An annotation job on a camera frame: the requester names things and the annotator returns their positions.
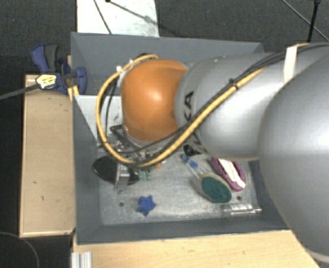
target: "yellow clamp tag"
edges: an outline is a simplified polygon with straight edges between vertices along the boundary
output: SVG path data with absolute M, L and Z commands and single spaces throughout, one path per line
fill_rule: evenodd
M 40 85 L 41 89 L 52 89 L 56 87 L 56 75 L 54 74 L 42 74 L 35 81 Z

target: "green sponge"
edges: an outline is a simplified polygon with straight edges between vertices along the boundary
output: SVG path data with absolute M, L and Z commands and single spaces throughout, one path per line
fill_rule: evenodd
M 205 196 L 215 203 L 228 203 L 231 198 L 231 189 L 228 184 L 218 175 L 203 174 L 199 177 Z

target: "metal bracket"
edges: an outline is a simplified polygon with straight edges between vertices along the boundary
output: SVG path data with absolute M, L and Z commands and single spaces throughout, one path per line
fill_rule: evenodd
M 129 179 L 130 179 L 130 172 L 128 171 L 128 167 L 119 164 L 117 166 L 116 182 L 115 182 L 115 190 L 117 193 L 123 192 L 127 189 Z

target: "yellow cable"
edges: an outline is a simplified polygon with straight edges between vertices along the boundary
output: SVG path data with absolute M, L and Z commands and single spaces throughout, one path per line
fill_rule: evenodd
M 151 59 L 158 57 L 156 55 L 145 55 L 138 59 L 135 59 L 133 62 L 128 63 L 125 65 L 121 70 L 116 72 L 115 74 L 111 75 L 102 85 L 98 95 L 97 95 L 97 101 L 96 101 L 96 123 L 97 123 L 97 129 L 100 134 L 101 140 L 106 147 L 106 149 L 109 151 L 111 155 L 113 155 L 118 161 L 124 163 L 124 164 L 133 164 L 134 161 L 127 159 L 120 154 L 116 152 L 116 150 L 109 144 L 107 141 L 106 135 L 104 134 L 102 123 L 101 123 L 101 100 L 106 92 L 107 87 L 110 85 L 112 81 L 114 81 L 116 78 L 119 77 L 120 73 L 123 71 L 126 71 L 128 68 L 133 66 L 133 64 L 136 64 L 142 60 L 145 59 Z M 253 73 L 247 75 L 243 79 L 241 79 L 239 82 L 236 83 L 237 88 L 240 88 L 244 86 L 246 83 L 248 83 L 251 79 L 253 79 L 255 76 L 257 76 L 261 71 L 263 71 L 265 68 L 258 69 L 254 71 Z M 217 97 L 205 110 L 203 110 L 202 113 L 199 114 L 199 116 L 192 122 L 192 124 L 189 125 L 189 127 L 179 136 L 177 140 L 169 147 L 167 148 L 163 153 L 161 153 L 159 156 L 154 158 L 153 160 L 143 163 L 139 165 L 139 168 L 148 167 L 151 165 L 155 165 L 158 162 L 163 161 L 165 158 L 170 156 L 198 127 L 199 125 L 205 120 L 205 118 L 213 112 L 221 103 L 223 103 L 227 98 L 229 98 L 232 94 L 234 94 L 235 91 L 237 91 L 237 88 L 233 85 L 229 87 L 224 93 L 222 93 L 219 97 Z
M 127 158 L 122 157 L 108 143 L 108 140 L 106 138 L 106 134 L 103 131 L 102 122 L 101 122 L 101 100 L 102 100 L 102 97 L 103 97 L 104 93 L 106 92 L 106 89 L 110 85 L 110 83 L 113 82 L 116 78 L 118 78 L 123 71 L 126 71 L 131 66 L 133 66 L 134 64 L 139 63 L 139 62 L 141 62 L 143 60 L 146 60 L 146 59 L 158 59 L 158 56 L 157 55 L 154 55 L 154 54 L 144 55 L 144 56 L 141 56 L 141 57 L 135 59 L 134 61 L 126 64 L 122 69 L 120 69 L 115 74 L 111 75 L 104 82 L 104 84 L 101 86 L 101 89 L 100 89 L 100 91 L 99 91 L 99 93 L 97 95 L 97 100 L 96 100 L 96 124 L 97 124 L 98 133 L 99 133 L 99 135 L 101 137 L 101 140 L 102 140 L 104 146 L 111 153 L 111 155 L 113 155 L 117 160 L 119 160 L 120 162 L 123 162 L 125 164 L 133 164 L 134 162 L 132 160 L 129 160 Z

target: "bin floor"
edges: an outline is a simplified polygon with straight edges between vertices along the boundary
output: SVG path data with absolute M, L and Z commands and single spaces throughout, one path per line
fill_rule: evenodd
M 198 163 L 192 169 L 176 153 L 152 172 L 152 179 L 145 178 L 130 185 L 124 192 L 116 193 L 114 185 L 99 178 L 100 209 L 104 225 L 145 222 L 168 222 L 188 219 L 223 217 L 223 204 L 213 203 L 199 193 L 198 175 L 214 172 L 206 155 L 193 156 Z M 239 163 L 246 175 L 246 187 L 233 192 L 229 204 L 257 205 L 252 175 L 247 162 Z M 156 207 L 146 217 L 137 212 L 139 197 L 152 195 Z

